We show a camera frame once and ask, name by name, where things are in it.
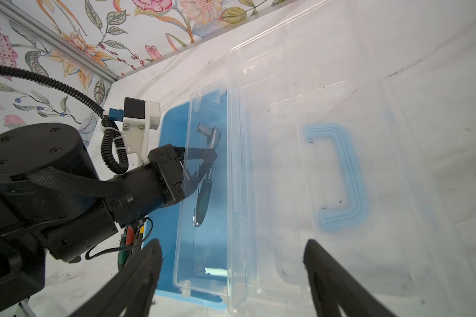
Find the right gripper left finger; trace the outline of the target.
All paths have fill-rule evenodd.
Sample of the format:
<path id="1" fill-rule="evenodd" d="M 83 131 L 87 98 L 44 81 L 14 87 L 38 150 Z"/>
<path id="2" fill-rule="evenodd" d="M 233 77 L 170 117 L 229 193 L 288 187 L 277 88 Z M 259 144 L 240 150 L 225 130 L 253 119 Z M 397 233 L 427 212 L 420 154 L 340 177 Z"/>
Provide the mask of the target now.
<path id="1" fill-rule="evenodd" d="M 162 265 L 161 244 L 153 239 L 95 296 L 71 315 L 148 316 Z"/>

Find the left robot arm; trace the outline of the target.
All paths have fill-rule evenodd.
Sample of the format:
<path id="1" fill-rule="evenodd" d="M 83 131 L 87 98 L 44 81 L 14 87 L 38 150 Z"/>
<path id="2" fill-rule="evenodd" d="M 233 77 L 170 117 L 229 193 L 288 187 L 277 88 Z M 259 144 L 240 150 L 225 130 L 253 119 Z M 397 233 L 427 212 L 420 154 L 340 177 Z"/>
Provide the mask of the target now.
<path id="1" fill-rule="evenodd" d="M 0 312 L 44 288 L 48 254 L 68 263 L 88 258 L 119 229 L 189 197 L 217 159 L 214 149 L 164 145 L 131 170 L 115 125 L 105 129 L 103 147 L 116 167 L 107 181 L 70 125 L 0 135 Z"/>

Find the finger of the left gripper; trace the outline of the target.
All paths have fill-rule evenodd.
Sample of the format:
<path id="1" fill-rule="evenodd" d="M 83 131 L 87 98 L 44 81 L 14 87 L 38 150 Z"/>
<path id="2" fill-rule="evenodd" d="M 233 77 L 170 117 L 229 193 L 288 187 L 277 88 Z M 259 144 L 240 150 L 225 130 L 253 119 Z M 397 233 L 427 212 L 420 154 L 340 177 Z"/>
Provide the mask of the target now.
<path id="1" fill-rule="evenodd" d="M 218 157 L 215 149 L 174 147 L 174 150 L 177 157 L 181 160 L 182 168 L 186 173 L 189 173 L 187 165 L 189 161 L 202 160 L 202 163 L 198 166 L 196 174 L 206 174 Z"/>
<path id="2" fill-rule="evenodd" d="M 184 198 L 189 198 L 196 191 L 199 183 L 204 179 L 206 175 L 206 167 L 199 166 L 194 174 L 190 174 L 189 170 L 186 167 L 183 167 L 182 175 L 184 176 L 182 181 Z"/>

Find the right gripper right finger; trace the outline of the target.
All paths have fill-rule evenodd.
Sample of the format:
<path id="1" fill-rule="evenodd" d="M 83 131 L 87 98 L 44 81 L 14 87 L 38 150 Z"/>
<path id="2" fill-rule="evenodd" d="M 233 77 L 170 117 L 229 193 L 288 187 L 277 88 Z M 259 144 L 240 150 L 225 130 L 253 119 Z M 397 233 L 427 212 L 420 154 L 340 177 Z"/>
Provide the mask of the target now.
<path id="1" fill-rule="evenodd" d="M 303 263 L 317 316 L 393 316 L 316 240 L 308 240 Z"/>

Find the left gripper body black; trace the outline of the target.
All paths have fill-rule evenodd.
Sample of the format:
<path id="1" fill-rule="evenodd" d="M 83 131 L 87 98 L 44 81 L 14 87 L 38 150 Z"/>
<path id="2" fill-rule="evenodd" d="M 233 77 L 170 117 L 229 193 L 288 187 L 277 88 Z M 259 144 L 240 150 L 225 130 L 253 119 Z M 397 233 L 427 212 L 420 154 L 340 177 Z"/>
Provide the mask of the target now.
<path id="1" fill-rule="evenodd" d="M 148 165 L 137 167 L 109 182 L 118 188 L 105 202 L 120 227 L 133 225 L 151 212 L 174 206 L 185 199 L 182 171 L 185 149 L 171 144 L 149 152 Z"/>

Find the blue transparent plastic toolbox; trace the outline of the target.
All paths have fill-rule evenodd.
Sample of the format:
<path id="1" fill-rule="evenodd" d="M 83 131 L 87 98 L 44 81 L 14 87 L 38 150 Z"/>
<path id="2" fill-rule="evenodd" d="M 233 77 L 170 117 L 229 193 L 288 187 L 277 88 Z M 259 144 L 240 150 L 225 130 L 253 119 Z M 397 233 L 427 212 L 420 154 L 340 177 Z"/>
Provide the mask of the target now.
<path id="1" fill-rule="evenodd" d="M 312 316 L 314 239 L 398 316 L 476 316 L 476 1 L 304 1 L 178 58 L 140 94 L 160 142 L 223 131 L 210 207 L 173 208 L 164 291 Z"/>

